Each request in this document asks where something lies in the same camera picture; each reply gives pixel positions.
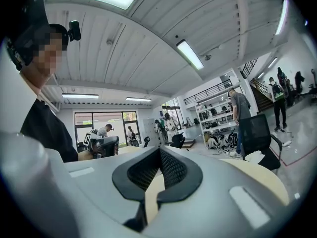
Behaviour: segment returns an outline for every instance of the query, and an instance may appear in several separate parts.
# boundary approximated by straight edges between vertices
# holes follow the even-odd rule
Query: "sneaker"
[[[238,154],[237,152],[231,152],[231,153],[230,153],[230,156],[231,156],[231,157],[240,158],[242,155],[241,155],[241,153]]]

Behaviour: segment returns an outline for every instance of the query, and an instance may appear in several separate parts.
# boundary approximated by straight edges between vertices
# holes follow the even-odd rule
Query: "shelf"
[[[221,104],[217,104],[217,105],[212,106],[212,107],[207,108],[207,109],[198,110],[198,112],[199,112],[199,113],[201,113],[201,112],[204,112],[204,111],[207,111],[207,110],[210,110],[210,109],[214,109],[214,108],[216,108],[216,107],[219,107],[219,106],[225,105],[225,104],[227,104],[227,103],[229,103],[229,102],[231,102],[231,100],[229,100],[229,101],[225,101],[225,102],[223,102],[223,103],[221,103]]]
[[[209,118],[207,120],[202,120],[201,122],[207,122],[207,121],[216,120],[216,119],[219,119],[219,118],[231,116],[232,114],[233,114],[233,112],[223,113],[223,114],[220,114],[220,115],[212,116],[211,118]]]
[[[225,128],[229,128],[229,127],[233,127],[236,126],[237,123],[235,121],[231,121],[222,125],[218,125],[217,127],[213,127],[213,128],[209,128],[209,129],[204,129],[203,132],[208,132],[208,131],[214,131],[216,129],[225,129]]]

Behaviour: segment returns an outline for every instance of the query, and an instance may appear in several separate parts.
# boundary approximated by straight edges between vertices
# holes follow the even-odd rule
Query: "white shelving unit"
[[[238,84],[235,84],[233,86],[231,86],[230,88],[238,88],[240,87],[240,83]],[[226,106],[226,104],[229,104],[231,103],[230,100],[228,100],[228,97],[227,97],[227,93],[228,93],[228,90],[229,88],[226,88],[222,91],[219,91],[218,93],[214,94],[214,95],[211,95],[211,96],[208,96],[207,98],[204,98],[204,99],[201,99],[201,100],[198,100],[195,104],[195,108],[196,108],[196,113],[197,113],[197,117],[199,118],[199,114],[202,113],[202,112],[208,112],[209,110],[211,109],[214,109],[214,108],[217,108],[217,107],[221,107],[221,106]],[[206,104],[206,105],[209,105],[209,104],[212,104],[215,103],[215,102],[219,102],[219,98],[221,96],[226,96],[226,99],[225,101],[220,101],[219,104],[216,104],[212,107],[209,107],[209,108],[205,108],[205,109],[198,109],[198,106],[199,105],[202,105],[203,103]],[[230,127],[234,127],[234,126],[237,126],[237,123],[235,121],[228,121],[228,116],[232,116],[233,115],[233,112],[230,111],[230,112],[227,112],[227,113],[221,113],[221,114],[217,114],[217,115],[214,115],[212,117],[209,117],[208,119],[204,119],[202,121],[200,121],[200,128],[202,130],[202,134],[204,135],[204,133],[206,132],[213,132],[215,130],[218,130],[218,129],[224,129],[224,128],[230,128]],[[226,121],[225,123],[220,123],[218,120],[221,119],[221,122],[222,122],[222,118],[225,118]],[[211,121],[215,121],[217,122],[218,126],[216,127],[211,127],[209,129],[206,128],[205,126],[205,123],[206,122],[211,122]]]

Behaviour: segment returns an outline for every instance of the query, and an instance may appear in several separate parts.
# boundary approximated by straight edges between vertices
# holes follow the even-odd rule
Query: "black shirt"
[[[65,125],[38,99],[31,107],[21,133],[40,141],[45,148],[58,151],[64,162],[78,161],[78,154]]]

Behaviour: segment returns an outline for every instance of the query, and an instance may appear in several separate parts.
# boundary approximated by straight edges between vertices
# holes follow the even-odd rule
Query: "desk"
[[[270,170],[258,164],[250,163],[242,160],[221,159],[236,168],[240,169],[253,179],[271,190],[284,205],[289,204],[289,197],[284,184]],[[157,194],[165,190],[163,175],[156,176],[145,192],[145,210],[148,223],[150,223],[158,213]]]
[[[272,171],[258,164],[247,161],[234,159],[221,160],[235,166],[247,175],[251,176],[254,180],[257,180],[259,183],[267,187],[283,202],[284,205],[289,204],[289,197],[284,184]]]
[[[141,149],[140,147],[129,145],[129,146],[126,146],[126,147],[119,148],[118,149],[118,154],[134,153],[134,152],[136,152],[136,151],[138,151],[140,149]]]

